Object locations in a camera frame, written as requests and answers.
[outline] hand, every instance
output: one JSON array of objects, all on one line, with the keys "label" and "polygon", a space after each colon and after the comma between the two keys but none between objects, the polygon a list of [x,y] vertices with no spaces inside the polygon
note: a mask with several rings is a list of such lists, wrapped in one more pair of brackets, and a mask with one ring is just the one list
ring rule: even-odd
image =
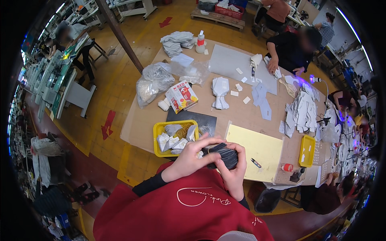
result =
[{"label": "hand", "polygon": [[225,187],[228,189],[232,198],[240,202],[244,198],[244,190],[242,183],[244,180],[245,171],[247,170],[247,160],[245,155],[245,148],[236,143],[227,143],[228,149],[233,149],[238,152],[239,162],[235,169],[228,170],[221,159],[216,159],[215,164],[220,171],[224,180]]},{"label": "hand", "polygon": [[304,67],[296,68],[293,71],[295,71],[296,76],[300,76],[304,72]]},{"label": "hand", "polygon": [[184,150],[175,162],[162,172],[161,176],[164,182],[172,182],[182,177],[189,176],[190,174],[195,173],[198,169],[203,168],[215,160],[221,159],[221,155],[219,153],[210,153],[201,159],[197,158],[197,153],[207,145],[218,144],[226,141],[215,137],[208,138],[208,135],[209,133],[205,133],[202,137],[200,137],[200,139],[198,139],[198,141],[188,142],[186,144]]},{"label": "hand", "polygon": [[273,56],[267,64],[268,72],[271,74],[275,74],[275,71],[278,68],[279,68],[279,58],[277,56]]}]

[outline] black sleeve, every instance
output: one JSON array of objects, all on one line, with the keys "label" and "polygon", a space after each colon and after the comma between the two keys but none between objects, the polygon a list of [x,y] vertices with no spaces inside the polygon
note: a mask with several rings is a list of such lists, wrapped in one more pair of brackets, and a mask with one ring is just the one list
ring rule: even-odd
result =
[{"label": "black sleeve", "polygon": [[246,209],[250,210],[249,209],[249,205],[247,203],[247,200],[245,199],[245,195],[244,195],[244,198],[239,202],[241,205],[243,205]]},{"label": "black sleeve", "polygon": [[291,32],[284,32],[282,34],[272,36],[269,39],[267,39],[267,42],[274,43],[276,46],[287,43],[292,38],[293,33]]},{"label": "black sleeve", "polygon": [[140,184],[133,187],[132,191],[138,195],[138,197],[142,197],[143,195],[156,190],[157,188],[163,187],[167,184],[162,177],[161,173],[141,182]]},{"label": "black sleeve", "polygon": [[304,73],[307,72],[308,65],[309,65],[310,62],[312,61],[313,57],[314,57],[314,54],[310,54],[310,55],[308,56],[308,58],[306,59],[304,65],[303,65],[303,67],[304,67]]}]

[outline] white cap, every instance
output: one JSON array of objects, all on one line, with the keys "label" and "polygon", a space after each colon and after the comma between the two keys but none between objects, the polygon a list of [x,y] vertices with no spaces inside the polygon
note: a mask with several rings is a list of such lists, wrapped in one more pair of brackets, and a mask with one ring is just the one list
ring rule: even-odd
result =
[{"label": "white cap", "polygon": [[367,97],[364,94],[362,94],[361,98],[358,99],[358,103],[361,106],[361,108],[364,107],[364,105],[366,105],[367,103]]}]

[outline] plaid shirt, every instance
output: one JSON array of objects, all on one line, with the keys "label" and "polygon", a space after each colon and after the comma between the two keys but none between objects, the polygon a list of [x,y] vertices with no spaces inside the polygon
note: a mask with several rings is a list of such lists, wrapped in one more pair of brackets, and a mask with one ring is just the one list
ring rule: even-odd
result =
[{"label": "plaid shirt", "polygon": [[322,35],[322,47],[326,47],[326,45],[331,42],[332,37],[335,35],[335,31],[332,23],[323,21],[321,24],[322,27],[319,29],[319,32]]}]

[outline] yellow floor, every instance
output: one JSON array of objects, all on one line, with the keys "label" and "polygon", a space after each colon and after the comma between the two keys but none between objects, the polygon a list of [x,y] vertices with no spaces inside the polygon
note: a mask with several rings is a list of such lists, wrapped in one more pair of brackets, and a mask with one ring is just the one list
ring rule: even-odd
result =
[{"label": "yellow floor", "polygon": [[[246,27],[243,32],[237,28],[214,24],[210,20],[192,20],[190,12],[196,7],[195,1],[174,0],[167,6],[159,6],[159,10],[153,12],[144,21],[141,15],[127,17],[120,25],[129,44],[144,67],[149,65],[162,44],[160,38],[174,31],[190,31],[197,35],[204,30],[207,39],[223,42],[251,53],[265,54],[267,52],[265,39],[257,40],[251,32],[254,13],[247,10]],[[172,17],[170,25],[160,28],[159,23],[166,17]],[[117,38],[106,24],[103,30],[93,29],[90,37],[104,50],[109,52],[115,49],[109,60],[103,57],[96,62],[97,70],[94,70],[96,91],[87,109],[87,119],[80,116],[81,110],[71,106],[63,111],[62,118],[55,120],[55,124],[62,133],[71,140],[85,155],[95,155],[114,169],[120,171],[119,178],[130,185],[136,185],[155,174],[158,167],[168,160],[156,157],[154,154],[143,151],[124,142],[119,138],[122,125],[126,119],[129,108],[135,96],[135,83],[140,78]],[[96,50],[90,51],[96,56]],[[302,74],[302,78],[308,79],[309,75],[328,80],[328,76],[311,63],[308,72]],[[329,82],[330,92],[335,87]],[[326,93],[324,83],[315,86]],[[110,110],[116,112],[111,130],[113,133],[103,140],[101,126],[105,124]],[[283,212],[298,211],[287,207],[286,203],[280,204]]]}]

